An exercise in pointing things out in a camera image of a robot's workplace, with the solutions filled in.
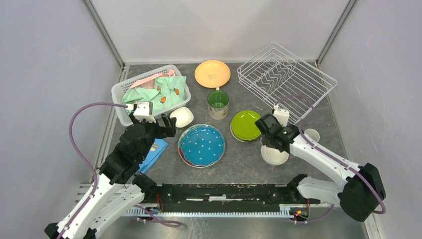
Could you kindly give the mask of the lime green plate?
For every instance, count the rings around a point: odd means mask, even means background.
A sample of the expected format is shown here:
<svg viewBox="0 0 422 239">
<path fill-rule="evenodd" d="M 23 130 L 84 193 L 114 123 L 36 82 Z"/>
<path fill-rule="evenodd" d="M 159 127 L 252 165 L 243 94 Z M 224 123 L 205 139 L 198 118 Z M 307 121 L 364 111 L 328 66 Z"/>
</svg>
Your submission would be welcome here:
<svg viewBox="0 0 422 239">
<path fill-rule="evenodd" d="M 255 125 L 255 122 L 261 118 L 261 115 L 251 110 L 238 112 L 232 119 L 231 124 L 236 136 L 244 140 L 251 140 L 259 135 L 261 131 Z"/>
</svg>

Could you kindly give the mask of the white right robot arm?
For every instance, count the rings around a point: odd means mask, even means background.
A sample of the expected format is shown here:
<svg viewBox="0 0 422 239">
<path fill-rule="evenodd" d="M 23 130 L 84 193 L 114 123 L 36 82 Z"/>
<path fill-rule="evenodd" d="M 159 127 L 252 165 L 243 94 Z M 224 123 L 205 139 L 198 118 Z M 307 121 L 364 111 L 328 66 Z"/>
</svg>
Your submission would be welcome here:
<svg viewBox="0 0 422 239">
<path fill-rule="evenodd" d="M 305 198 L 340 206 L 352 219 L 364 222 L 371 214 L 385 214 L 385 188 L 376 166 L 349 161 L 311 139 L 299 126 L 281 125 L 275 116 L 265 114 L 255 122 L 262 142 L 280 153 L 287 153 L 311 164 L 330 181 L 301 175 L 287 190 L 293 203 Z"/>
</svg>

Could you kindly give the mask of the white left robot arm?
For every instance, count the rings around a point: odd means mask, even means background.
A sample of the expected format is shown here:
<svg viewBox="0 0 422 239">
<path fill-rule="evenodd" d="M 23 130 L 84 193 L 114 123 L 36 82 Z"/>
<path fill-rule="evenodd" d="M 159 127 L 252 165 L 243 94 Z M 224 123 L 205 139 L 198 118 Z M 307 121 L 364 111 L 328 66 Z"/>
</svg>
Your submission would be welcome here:
<svg viewBox="0 0 422 239">
<path fill-rule="evenodd" d="M 132 121 L 100 167 L 91 191 L 68 216 L 45 228 L 48 238 L 97 239 L 101 228 L 108 227 L 128 209 L 156 198 L 157 184 L 136 172 L 156 139 L 175 136 L 176 118 L 162 114 L 152 121 Z"/>
</svg>

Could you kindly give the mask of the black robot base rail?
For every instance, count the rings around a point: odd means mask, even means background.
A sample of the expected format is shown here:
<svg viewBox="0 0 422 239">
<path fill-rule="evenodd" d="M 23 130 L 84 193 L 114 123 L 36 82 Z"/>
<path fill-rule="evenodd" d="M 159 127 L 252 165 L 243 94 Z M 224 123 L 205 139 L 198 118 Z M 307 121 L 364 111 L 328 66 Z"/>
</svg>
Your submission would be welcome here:
<svg viewBox="0 0 422 239">
<path fill-rule="evenodd" d="M 288 184 L 157 184 L 145 174 L 132 183 L 145 194 L 144 204 L 162 206 L 164 213 L 277 212 L 280 205 L 318 204 L 303 197 L 295 177 Z"/>
</svg>

